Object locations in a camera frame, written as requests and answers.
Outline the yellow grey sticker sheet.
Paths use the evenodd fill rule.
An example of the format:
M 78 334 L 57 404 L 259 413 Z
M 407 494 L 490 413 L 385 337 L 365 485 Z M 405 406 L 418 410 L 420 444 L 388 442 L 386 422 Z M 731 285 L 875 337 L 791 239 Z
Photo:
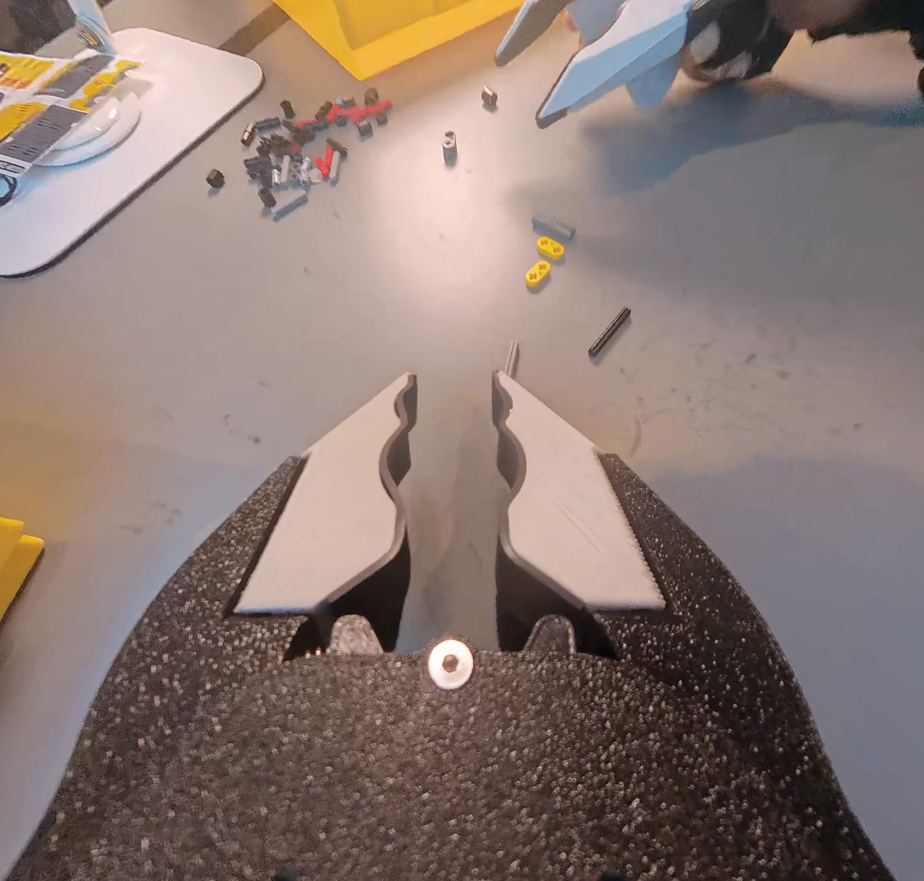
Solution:
M 141 117 L 126 85 L 140 67 L 92 50 L 69 59 L 2 52 L 2 177 L 16 181 L 36 165 L 70 166 L 118 145 Z

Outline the black toy brick axle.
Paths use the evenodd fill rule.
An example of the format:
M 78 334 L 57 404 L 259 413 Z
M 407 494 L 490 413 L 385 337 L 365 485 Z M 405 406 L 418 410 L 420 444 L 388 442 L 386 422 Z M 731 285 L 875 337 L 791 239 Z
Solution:
M 623 307 L 618 314 L 607 324 L 605 330 L 596 338 L 595 342 L 588 349 L 588 356 L 596 359 L 601 355 L 607 345 L 615 338 L 616 334 L 630 320 L 631 309 Z

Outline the pile of black red pins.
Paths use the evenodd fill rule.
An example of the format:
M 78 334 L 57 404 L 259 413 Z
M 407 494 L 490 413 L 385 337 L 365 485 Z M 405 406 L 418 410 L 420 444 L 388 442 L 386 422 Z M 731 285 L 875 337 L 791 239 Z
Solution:
M 312 116 L 298 117 L 291 101 L 280 104 L 281 114 L 248 122 L 239 135 L 246 152 L 242 165 L 248 184 L 256 190 L 260 213 L 272 221 L 290 216 L 305 206 L 317 187 L 337 187 L 349 159 L 347 136 L 369 141 L 385 126 L 394 106 L 375 88 L 366 89 L 361 101 L 337 98 L 323 102 Z M 263 208 L 261 187 L 270 188 L 277 205 Z

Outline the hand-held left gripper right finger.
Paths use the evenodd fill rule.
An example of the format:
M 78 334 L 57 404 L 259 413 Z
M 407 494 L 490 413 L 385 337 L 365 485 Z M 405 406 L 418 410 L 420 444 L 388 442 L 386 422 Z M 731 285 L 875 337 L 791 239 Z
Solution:
M 603 453 L 503 371 L 491 377 L 496 465 L 509 497 L 505 556 L 590 612 L 664 612 L 667 601 Z

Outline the white stand base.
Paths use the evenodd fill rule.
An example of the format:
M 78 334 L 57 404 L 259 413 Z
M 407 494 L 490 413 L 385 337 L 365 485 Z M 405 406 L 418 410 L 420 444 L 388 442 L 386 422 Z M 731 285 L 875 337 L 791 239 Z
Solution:
M 263 83 L 259 65 L 248 58 L 156 30 L 112 32 L 96 0 L 65 1 L 84 46 L 70 58 L 92 50 L 142 63 L 126 81 L 140 99 L 141 117 L 130 135 L 94 158 L 36 165 L 16 181 L 2 177 L 3 278 L 34 274 L 64 258 Z

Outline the grey desk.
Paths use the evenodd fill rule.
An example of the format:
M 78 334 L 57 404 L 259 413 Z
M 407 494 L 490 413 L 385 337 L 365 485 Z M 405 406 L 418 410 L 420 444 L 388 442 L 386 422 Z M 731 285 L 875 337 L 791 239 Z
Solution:
M 244 126 L 365 87 L 267 0 L 116 0 L 107 16 L 230 46 L 264 83 L 58 264 L 2 280 L 2 514 L 45 540 L 2 626 L 2 875 L 159 588 L 402 372 L 420 393 L 399 647 L 442 631 L 496 646 L 491 372 L 515 340 L 518 382 L 742 583 L 877 850 L 922 879 L 922 104 L 906 39 L 800 37 L 740 89 L 680 76 L 653 112 L 618 91 L 539 130 L 575 39 L 558 22 L 498 68 L 507 14 L 374 76 L 389 123 L 274 223 L 241 172 Z M 537 215 L 576 233 L 530 292 Z

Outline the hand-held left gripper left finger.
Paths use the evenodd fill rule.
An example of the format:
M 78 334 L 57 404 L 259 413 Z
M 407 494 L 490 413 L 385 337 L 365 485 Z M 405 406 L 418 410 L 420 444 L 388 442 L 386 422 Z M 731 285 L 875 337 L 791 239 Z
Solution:
M 417 405 L 417 376 L 401 374 L 303 452 L 233 594 L 233 614 L 318 611 L 398 556 Z

